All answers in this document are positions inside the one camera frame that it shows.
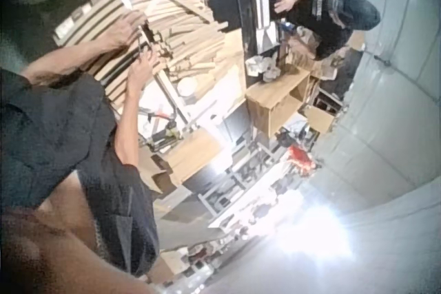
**person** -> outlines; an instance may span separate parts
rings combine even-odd
[[[128,12],[99,38],[46,54],[20,75],[1,71],[1,277],[25,293],[148,293],[131,276],[158,255],[137,120],[158,59],[147,51],[131,64],[118,125],[101,84],[79,70],[130,45],[145,21]]]
[[[277,0],[276,13],[310,29],[320,40],[313,49],[297,36],[289,44],[295,51],[319,61],[346,45],[354,30],[370,30],[380,22],[380,13],[367,0]]]

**black shirt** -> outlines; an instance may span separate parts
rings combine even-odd
[[[346,45],[351,29],[335,24],[327,11],[327,0],[299,0],[288,12],[287,20],[302,25],[320,37],[316,60],[323,60]]]
[[[88,74],[76,77],[54,89],[1,71],[1,207],[35,209],[77,170],[109,262],[140,276],[158,255],[150,191],[115,153],[103,88]]]

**wooden shelf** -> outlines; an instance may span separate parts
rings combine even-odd
[[[274,82],[259,82],[246,93],[254,127],[268,138],[302,106],[306,99],[309,72],[290,67],[289,72]]]

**bent wooden strip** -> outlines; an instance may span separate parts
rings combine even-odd
[[[206,20],[206,22],[208,23],[213,21],[213,19],[210,16],[208,16],[205,12],[193,6],[192,4],[188,3],[186,0],[172,0],[172,1],[177,2],[179,5],[187,8],[189,11],[193,12],[194,14],[197,14],[202,19]]]
[[[65,45],[73,35],[75,35],[81,27],[87,23],[92,17],[94,17],[98,12],[107,6],[113,6],[118,3],[119,0],[100,0],[95,6],[92,6],[91,10],[80,17],[74,24],[74,26],[69,30],[69,32],[59,40],[58,45]]]
[[[142,3],[148,3],[150,0],[134,0],[134,7],[142,6]],[[123,7],[121,0],[112,6],[107,6],[96,16],[91,18],[73,37],[66,43],[66,46],[72,46],[79,41],[91,41],[100,35],[111,23],[115,22],[126,9]]]

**wooden slat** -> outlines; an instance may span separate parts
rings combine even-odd
[[[72,27],[69,32],[62,39],[59,40],[58,45],[65,45],[70,40],[70,38],[81,29],[84,24],[86,24],[92,17],[97,15],[97,13],[102,11],[102,9],[108,6],[112,7],[119,2],[120,0],[101,0],[99,3],[93,6],[89,12],[84,14],[75,22],[74,27]]]
[[[213,22],[213,18],[206,15],[206,13],[203,12],[201,9],[197,8],[196,6],[193,6],[192,4],[188,3],[186,0],[172,0],[172,1],[175,1],[176,3],[187,8],[189,11],[193,12],[194,14],[200,16],[206,22],[208,22],[208,23]]]

